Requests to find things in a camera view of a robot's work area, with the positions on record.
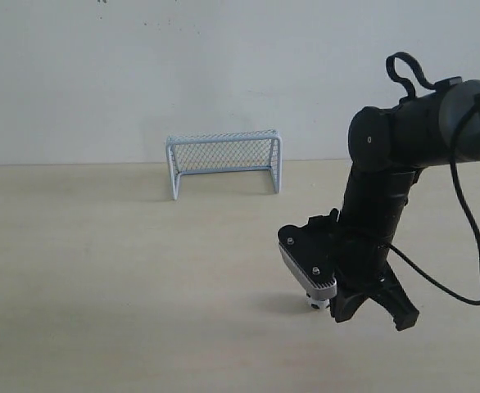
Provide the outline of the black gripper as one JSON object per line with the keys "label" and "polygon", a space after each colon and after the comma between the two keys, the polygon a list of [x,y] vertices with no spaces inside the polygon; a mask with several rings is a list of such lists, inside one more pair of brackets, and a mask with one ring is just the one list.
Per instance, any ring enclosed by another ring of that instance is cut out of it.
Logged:
{"label": "black gripper", "polygon": [[332,235],[337,295],[329,301],[336,323],[353,318],[367,296],[391,316],[397,331],[412,328],[419,310],[387,262],[392,230],[335,228]]}

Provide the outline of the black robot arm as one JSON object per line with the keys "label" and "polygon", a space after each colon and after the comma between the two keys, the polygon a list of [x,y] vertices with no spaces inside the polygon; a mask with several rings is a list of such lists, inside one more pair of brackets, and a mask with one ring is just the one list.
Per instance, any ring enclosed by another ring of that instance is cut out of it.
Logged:
{"label": "black robot arm", "polygon": [[350,320],[367,301],[381,305],[397,330],[419,310],[387,256],[410,189],[434,166],[480,161],[480,80],[453,78],[390,109],[367,106],[349,128],[351,169],[333,239],[338,293],[330,312]]}

